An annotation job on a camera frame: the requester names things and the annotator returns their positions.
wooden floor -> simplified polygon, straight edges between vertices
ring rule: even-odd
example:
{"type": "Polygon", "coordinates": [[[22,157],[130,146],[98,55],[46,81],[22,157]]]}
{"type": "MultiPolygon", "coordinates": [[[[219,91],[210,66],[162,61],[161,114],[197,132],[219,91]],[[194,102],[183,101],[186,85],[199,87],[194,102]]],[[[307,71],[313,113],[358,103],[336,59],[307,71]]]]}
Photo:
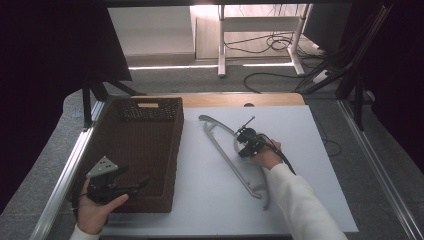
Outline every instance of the wooden floor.
{"type": "MultiPolygon", "coordinates": [[[[254,17],[254,16],[299,16],[304,5],[299,4],[271,4],[271,5],[228,5],[225,6],[226,17],[254,17]]],[[[219,46],[219,18],[218,6],[193,6],[192,17],[195,19],[195,44],[196,59],[213,59],[218,57],[219,46]]],[[[237,32],[225,33],[224,40],[229,47],[243,49],[251,52],[261,52],[268,48],[267,37],[242,43],[233,42],[281,34],[281,32],[237,32]]],[[[283,34],[290,39],[292,33],[283,34]]],[[[276,43],[274,47],[283,48],[287,42],[276,43]]],[[[305,37],[301,37],[300,47],[312,54],[318,54],[318,50],[312,47],[313,43],[305,37]]],[[[226,48],[227,58],[263,58],[283,57],[288,58],[287,50],[269,49],[262,53],[248,53],[240,50],[226,48]]]]}

hand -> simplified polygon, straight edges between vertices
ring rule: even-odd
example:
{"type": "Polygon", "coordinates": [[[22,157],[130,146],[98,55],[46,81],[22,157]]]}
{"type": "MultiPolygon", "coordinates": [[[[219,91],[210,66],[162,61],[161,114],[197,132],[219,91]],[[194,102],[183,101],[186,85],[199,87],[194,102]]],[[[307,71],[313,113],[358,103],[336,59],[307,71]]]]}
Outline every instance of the hand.
{"type": "MultiPolygon", "coordinates": [[[[281,148],[281,143],[276,142],[273,139],[271,139],[271,144],[274,144],[278,149],[281,148]]],[[[282,163],[281,158],[267,146],[264,146],[258,154],[250,159],[259,163],[262,167],[267,168],[268,170],[271,170],[271,168],[275,165],[282,163]]]]}
{"type": "Polygon", "coordinates": [[[78,228],[88,234],[98,234],[106,223],[109,213],[125,203],[129,196],[124,194],[115,198],[106,205],[97,205],[87,197],[87,187],[90,180],[87,179],[81,191],[78,203],[78,228]]]}

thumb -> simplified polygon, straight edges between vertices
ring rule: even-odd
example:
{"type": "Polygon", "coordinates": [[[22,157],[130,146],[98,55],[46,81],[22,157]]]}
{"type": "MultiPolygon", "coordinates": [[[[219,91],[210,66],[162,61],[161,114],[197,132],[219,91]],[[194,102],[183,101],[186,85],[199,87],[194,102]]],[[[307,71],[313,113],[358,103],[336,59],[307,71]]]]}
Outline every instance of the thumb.
{"type": "Polygon", "coordinates": [[[119,196],[112,200],[110,203],[103,206],[104,210],[109,214],[111,213],[115,208],[121,206],[128,200],[129,196],[128,194],[124,194],[122,196],[119,196]]]}

white sleeve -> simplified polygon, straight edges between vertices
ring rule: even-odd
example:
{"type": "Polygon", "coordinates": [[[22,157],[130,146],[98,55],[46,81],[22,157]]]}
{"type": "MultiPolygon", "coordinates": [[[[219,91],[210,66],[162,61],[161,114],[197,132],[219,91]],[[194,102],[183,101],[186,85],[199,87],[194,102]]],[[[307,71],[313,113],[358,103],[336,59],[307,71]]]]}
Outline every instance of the white sleeve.
{"type": "Polygon", "coordinates": [[[74,232],[72,233],[72,236],[69,240],[98,240],[99,237],[100,237],[99,234],[91,235],[91,234],[88,234],[88,233],[81,231],[78,228],[77,224],[75,224],[74,232]]]}
{"type": "Polygon", "coordinates": [[[347,239],[303,177],[294,175],[286,164],[278,164],[268,178],[293,239],[347,239]]]}

white wall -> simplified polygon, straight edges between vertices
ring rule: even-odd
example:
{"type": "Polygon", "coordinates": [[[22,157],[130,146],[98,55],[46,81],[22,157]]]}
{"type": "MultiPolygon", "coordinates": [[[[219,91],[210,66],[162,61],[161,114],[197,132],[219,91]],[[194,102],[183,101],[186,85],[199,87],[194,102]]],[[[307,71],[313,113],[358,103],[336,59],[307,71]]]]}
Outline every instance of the white wall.
{"type": "Polygon", "coordinates": [[[110,8],[126,56],[194,54],[190,7],[110,8]]]}

